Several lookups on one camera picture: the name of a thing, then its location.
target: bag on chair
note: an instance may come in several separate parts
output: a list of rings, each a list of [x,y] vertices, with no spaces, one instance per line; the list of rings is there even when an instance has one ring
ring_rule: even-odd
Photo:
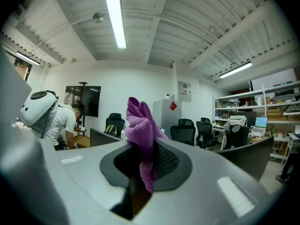
[[[105,132],[108,135],[116,137],[118,134],[117,127],[115,125],[108,125],[105,129]]]

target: shoe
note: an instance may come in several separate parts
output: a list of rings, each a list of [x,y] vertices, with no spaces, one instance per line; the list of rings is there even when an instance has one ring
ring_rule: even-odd
[[[286,179],[281,179],[280,175],[276,175],[275,179],[280,183],[285,183]]]

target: refrigerator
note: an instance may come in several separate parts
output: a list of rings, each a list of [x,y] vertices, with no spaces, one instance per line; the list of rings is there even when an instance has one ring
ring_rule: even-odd
[[[176,108],[172,110],[172,102],[176,104]],[[163,98],[153,103],[153,118],[158,126],[165,130],[168,138],[171,138],[171,126],[178,125],[178,119],[181,119],[180,101]]]

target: purple cloth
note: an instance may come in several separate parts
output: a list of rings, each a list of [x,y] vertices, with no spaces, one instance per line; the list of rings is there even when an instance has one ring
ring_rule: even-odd
[[[139,102],[136,98],[128,99],[126,120],[129,127],[125,128],[125,135],[129,141],[139,145],[142,155],[140,173],[143,182],[149,192],[153,192],[155,174],[153,168],[153,138],[168,137],[160,131],[156,125],[149,107],[145,102]]]

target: fluorescent light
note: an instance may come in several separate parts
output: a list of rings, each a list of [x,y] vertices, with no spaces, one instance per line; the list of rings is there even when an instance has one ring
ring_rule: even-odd
[[[29,61],[29,62],[32,62],[33,64],[36,64],[36,65],[40,65],[40,63],[34,61],[33,59],[27,57],[26,55],[20,53],[20,52],[16,52],[17,55],[19,55],[20,57],[24,58],[25,60]]]
[[[122,19],[121,0],[106,0],[106,4],[118,48],[126,49],[127,46]]]
[[[220,75],[220,78],[225,78],[225,77],[230,76],[232,74],[238,73],[241,70],[244,70],[244,69],[246,69],[246,68],[248,68],[250,66],[252,66],[251,62],[245,63],[244,65],[241,65],[241,66],[239,66],[239,67],[237,67],[237,68],[235,68],[235,69],[233,69],[233,70],[231,70],[231,71],[229,71],[227,73],[224,73],[224,74]]]

